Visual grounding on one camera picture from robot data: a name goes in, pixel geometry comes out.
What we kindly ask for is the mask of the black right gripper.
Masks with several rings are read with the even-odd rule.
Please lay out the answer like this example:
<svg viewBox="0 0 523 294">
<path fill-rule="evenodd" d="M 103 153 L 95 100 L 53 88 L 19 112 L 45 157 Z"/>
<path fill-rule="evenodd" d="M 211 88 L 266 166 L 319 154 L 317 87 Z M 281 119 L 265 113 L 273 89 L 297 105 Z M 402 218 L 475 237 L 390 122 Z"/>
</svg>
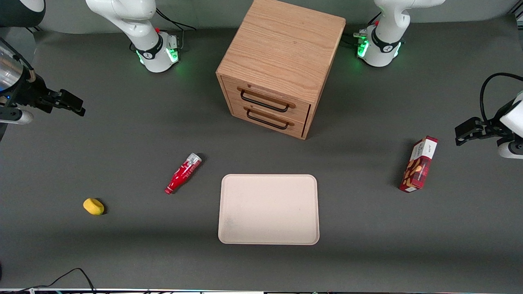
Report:
<svg viewBox="0 0 523 294">
<path fill-rule="evenodd" d="M 82 99 L 65 89 L 60 89 L 59 92 L 51 91 L 41 77 L 37 77 L 33 82 L 21 78 L 8 89 L 8 95 L 9 107 L 30 106 L 46 113 L 51 113 L 54 108 L 62 108 L 81 117 L 86 113 Z"/>
</svg>

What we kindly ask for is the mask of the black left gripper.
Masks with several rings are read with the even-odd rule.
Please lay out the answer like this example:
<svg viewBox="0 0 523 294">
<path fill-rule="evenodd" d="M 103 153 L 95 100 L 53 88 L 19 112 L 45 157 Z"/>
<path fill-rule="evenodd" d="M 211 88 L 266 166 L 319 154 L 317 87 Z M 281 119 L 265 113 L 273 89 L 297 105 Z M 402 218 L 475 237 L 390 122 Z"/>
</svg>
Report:
<svg viewBox="0 0 523 294">
<path fill-rule="evenodd" d="M 496 114 L 491 119 L 487 119 L 485 107 L 483 108 L 483 120 L 486 123 L 486 128 L 489 128 L 491 133 L 506 140 L 513 140 L 514 133 L 506 125 L 501 123 L 501 117 L 509 112 L 513 103 L 514 102 L 507 102 L 497 110 Z M 486 139 L 483 132 L 484 126 L 478 117 L 467 119 L 455 128 L 455 144 L 459 147 L 472 140 Z"/>
</svg>

